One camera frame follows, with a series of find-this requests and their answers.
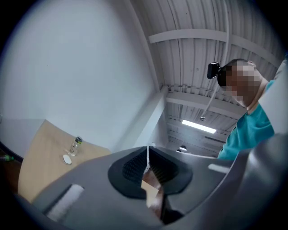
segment white oval object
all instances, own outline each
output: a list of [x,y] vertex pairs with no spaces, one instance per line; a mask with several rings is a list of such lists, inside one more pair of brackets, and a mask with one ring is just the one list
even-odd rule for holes
[[64,162],[66,164],[71,164],[72,163],[70,157],[68,155],[66,155],[66,154],[63,155],[63,160],[64,160]]
[[214,170],[214,171],[220,172],[220,173],[226,173],[226,174],[230,171],[229,167],[225,167],[225,166],[217,165],[217,164],[208,165],[208,169]]

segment small glass vial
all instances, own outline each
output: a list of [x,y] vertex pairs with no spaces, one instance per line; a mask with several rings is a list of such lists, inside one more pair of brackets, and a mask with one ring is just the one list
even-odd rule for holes
[[78,153],[78,149],[82,143],[82,138],[81,137],[76,137],[73,143],[71,144],[70,150],[68,152],[69,155],[75,156]]

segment wooden table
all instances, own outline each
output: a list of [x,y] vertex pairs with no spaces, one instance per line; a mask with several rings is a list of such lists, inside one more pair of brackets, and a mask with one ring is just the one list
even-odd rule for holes
[[67,165],[64,163],[63,154],[67,154],[74,138],[49,121],[43,122],[21,166],[18,193],[22,197],[32,202],[46,186],[77,165],[111,154],[106,148],[83,142],[79,153],[70,157],[72,164]]

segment person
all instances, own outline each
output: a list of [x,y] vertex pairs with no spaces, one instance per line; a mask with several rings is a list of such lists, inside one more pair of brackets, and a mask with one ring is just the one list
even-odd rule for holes
[[274,80],[268,82],[252,61],[234,59],[220,69],[217,81],[226,94],[247,109],[218,155],[219,159],[234,160],[241,150],[253,148],[274,135],[272,125],[258,103]]

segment ceiling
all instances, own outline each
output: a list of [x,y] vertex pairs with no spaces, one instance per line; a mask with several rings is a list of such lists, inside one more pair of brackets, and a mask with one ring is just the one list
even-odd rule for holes
[[[147,38],[159,88],[168,86],[165,117],[169,142],[182,143],[215,155],[245,110],[217,89],[214,104],[200,121],[217,87],[208,80],[211,62],[224,65],[234,58],[253,61],[271,80],[284,49],[273,29],[250,1],[132,0]],[[174,100],[176,97],[192,97]],[[215,128],[215,134],[181,124],[185,119]]]

